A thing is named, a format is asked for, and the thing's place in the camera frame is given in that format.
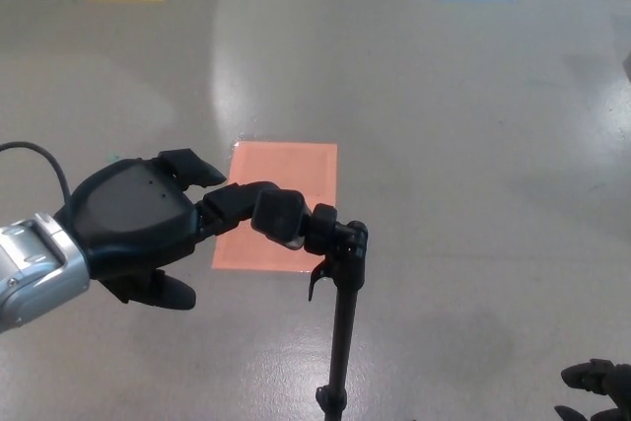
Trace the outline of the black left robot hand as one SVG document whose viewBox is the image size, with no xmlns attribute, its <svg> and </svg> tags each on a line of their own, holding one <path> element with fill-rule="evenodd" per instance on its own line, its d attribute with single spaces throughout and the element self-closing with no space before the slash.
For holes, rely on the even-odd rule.
<svg viewBox="0 0 631 421">
<path fill-rule="evenodd" d="M 117 161 L 86 178 L 55 215 L 86 257 L 91 279 L 124 304 L 189 311 L 195 291 L 164 266 L 251 218 L 269 181 L 229 184 L 190 149 Z"/>
</svg>

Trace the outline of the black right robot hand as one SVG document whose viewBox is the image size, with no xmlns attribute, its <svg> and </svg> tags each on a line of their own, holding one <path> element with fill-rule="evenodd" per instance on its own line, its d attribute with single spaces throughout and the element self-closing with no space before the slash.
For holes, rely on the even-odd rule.
<svg viewBox="0 0 631 421">
<path fill-rule="evenodd" d="M 591 359 L 564 369 L 561 379 L 566 386 L 609 397 L 614 408 L 591 417 L 592 421 L 630 420 L 630 365 L 609 360 Z"/>
</svg>

